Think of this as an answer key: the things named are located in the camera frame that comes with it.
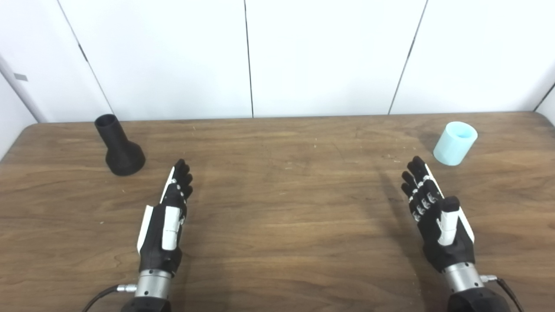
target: wooden table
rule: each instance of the wooden table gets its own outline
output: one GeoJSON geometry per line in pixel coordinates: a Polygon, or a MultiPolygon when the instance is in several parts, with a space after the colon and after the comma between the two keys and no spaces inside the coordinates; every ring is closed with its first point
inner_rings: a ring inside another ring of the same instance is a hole
{"type": "Polygon", "coordinates": [[[80,311],[135,282],[144,207],[184,158],[195,190],[174,311],[444,311],[449,293],[399,188],[414,155],[459,196],[480,273],[505,278],[527,311],[555,306],[555,129],[536,113],[123,127],[147,156],[130,177],[108,170],[92,123],[33,125],[2,160],[0,310],[80,311]],[[480,136],[457,167],[431,155],[452,120],[480,136]]]}

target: cable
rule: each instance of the cable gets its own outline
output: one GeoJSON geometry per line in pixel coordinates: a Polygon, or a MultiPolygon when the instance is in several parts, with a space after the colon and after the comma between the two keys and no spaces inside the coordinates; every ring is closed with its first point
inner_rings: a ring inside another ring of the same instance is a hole
{"type": "Polygon", "coordinates": [[[497,278],[496,282],[507,293],[509,298],[511,298],[511,300],[513,300],[514,304],[517,306],[518,311],[524,312],[524,308],[522,308],[520,302],[518,302],[518,299],[517,299],[516,295],[513,293],[513,291],[509,287],[509,285],[507,285],[507,283],[505,283],[505,281],[503,279],[500,279],[500,278],[497,278]]]}
{"type": "Polygon", "coordinates": [[[93,306],[93,304],[95,302],[97,302],[98,299],[100,299],[100,298],[102,298],[102,297],[104,297],[108,294],[118,292],[118,286],[119,285],[114,285],[114,286],[108,287],[108,288],[104,289],[103,291],[101,291],[100,293],[98,293],[98,295],[94,296],[94,298],[91,299],[89,301],[89,303],[85,306],[85,308],[83,308],[82,312],[87,312],[90,309],[90,307],[93,306]]]}

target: light blue cup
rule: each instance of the light blue cup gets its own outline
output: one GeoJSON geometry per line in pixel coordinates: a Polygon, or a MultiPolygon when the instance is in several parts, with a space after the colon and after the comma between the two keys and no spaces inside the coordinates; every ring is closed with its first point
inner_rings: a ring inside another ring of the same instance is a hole
{"type": "Polygon", "coordinates": [[[471,125],[450,122],[433,149],[433,156],[442,164],[456,166],[461,163],[477,138],[478,133],[471,125]]]}

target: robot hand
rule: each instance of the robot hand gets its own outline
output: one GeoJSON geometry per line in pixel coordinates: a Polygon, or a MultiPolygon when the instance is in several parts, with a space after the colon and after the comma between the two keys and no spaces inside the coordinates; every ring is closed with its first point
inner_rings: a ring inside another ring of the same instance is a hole
{"type": "Polygon", "coordinates": [[[160,203],[147,206],[137,241],[140,255],[135,297],[122,312],[170,312],[170,282],[183,253],[179,248],[181,226],[187,216],[186,200],[193,192],[189,166],[180,159],[166,181],[160,203]]]}
{"type": "Polygon", "coordinates": [[[494,275],[480,276],[474,258],[474,233],[458,198],[443,197],[428,165],[415,156],[403,172],[401,189],[424,239],[424,255],[443,274],[451,290],[449,312],[509,312],[505,299],[484,287],[496,280],[510,295],[519,311],[522,306],[506,283],[494,275]]]}
{"type": "Polygon", "coordinates": [[[424,255],[439,272],[457,263],[475,263],[474,233],[459,201],[444,198],[428,165],[418,156],[403,172],[401,189],[424,239],[424,255]]]}

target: white wall panel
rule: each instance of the white wall panel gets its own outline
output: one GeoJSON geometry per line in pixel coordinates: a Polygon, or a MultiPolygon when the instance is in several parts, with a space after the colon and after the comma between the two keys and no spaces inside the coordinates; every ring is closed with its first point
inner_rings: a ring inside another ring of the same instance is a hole
{"type": "Polygon", "coordinates": [[[0,67],[40,121],[94,120],[111,112],[54,0],[0,1],[0,67]]]}
{"type": "Polygon", "coordinates": [[[549,121],[555,125],[555,91],[551,92],[543,100],[542,104],[538,107],[538,113],[544,115],[549,121]]]}
{"type": "Polygon", "coordinates": [[[255,117],[387,114],[425,0],[247,0],[255,117]]]}
{"type": "Polygon", "coordinates": [[[0,159],[21,131],[35,122],[4,76],[0,75],[0,159]]]}
{"type": "Polygon", "coordinates": [[[119,119],[252,116],[243,0],[60,3],[119,119]]]}
{"type": "Polygon", "coordinates": [[[555,2],[429,0],[392,113],[532,110],[555,82],[555,2]]]}

